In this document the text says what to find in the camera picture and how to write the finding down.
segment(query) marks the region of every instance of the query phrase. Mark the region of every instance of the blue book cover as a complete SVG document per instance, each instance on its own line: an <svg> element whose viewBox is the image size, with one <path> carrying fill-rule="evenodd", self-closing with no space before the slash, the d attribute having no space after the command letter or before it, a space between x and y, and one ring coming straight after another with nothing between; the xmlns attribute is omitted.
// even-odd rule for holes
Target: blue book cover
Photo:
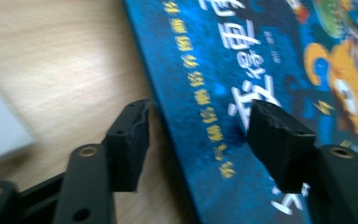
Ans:
<svg viewBox="0 0 358 224"><path fill-rule="evenodd" d="M199 223L311 223L246 144L250 103L358 152L358 2L125 0Z"/></svg>

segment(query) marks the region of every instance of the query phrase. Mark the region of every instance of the table surface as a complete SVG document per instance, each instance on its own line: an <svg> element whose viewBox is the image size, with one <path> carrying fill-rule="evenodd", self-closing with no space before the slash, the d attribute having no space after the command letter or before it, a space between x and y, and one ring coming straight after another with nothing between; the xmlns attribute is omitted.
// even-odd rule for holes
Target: table surface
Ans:
<svg viewBox="0 0 358 224"><path fill-rule="evenodd" d="M123 107L150 91L121 0L0 1L0 93L37 143L0 163L25 190L100 143ZM137 193L115 193L118 223L189 223L156 112Z"/></svg>

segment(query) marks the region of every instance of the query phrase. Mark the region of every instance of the wooden table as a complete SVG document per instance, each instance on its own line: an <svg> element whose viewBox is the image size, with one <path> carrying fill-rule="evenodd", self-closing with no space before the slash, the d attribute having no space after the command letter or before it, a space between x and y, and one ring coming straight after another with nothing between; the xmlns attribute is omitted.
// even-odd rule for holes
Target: wooden table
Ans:
<svg viewBox="0 0 358 224"><path fill-rule="evenodd" d="M121 0L0 1L0 93L37 143L0 163L28 189L100 143L122 108L150 98ZM137 193L116 193L118 223L189 223L171 150L154 110Z"/></svg>

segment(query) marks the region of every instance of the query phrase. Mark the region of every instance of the cartoon ear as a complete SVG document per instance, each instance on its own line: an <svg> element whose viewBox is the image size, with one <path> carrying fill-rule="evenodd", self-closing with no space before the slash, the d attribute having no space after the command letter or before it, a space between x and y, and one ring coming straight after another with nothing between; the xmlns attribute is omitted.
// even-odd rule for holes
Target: cartoon ear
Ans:
<svg viewBox="0 0 358 224"><path fill-rule="evenodd" d="M325 59L328 62L329 52L323 46L312 43L307 45L304 50L304 66L310 82L315 86L320 86L321 79L315 72L315 64L318 59Z"/></svg>

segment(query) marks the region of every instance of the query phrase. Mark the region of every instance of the book cover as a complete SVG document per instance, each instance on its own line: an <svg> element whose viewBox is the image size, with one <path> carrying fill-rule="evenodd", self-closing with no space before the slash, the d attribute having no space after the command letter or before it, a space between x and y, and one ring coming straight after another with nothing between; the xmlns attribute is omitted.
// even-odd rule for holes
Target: book cover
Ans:
<svg viewBox="0 0 358 224"><path fill-rule="evenodd" d="M125 0L199 223L310 223L246 144L250 103L358 152L358 2Z"/></svg>

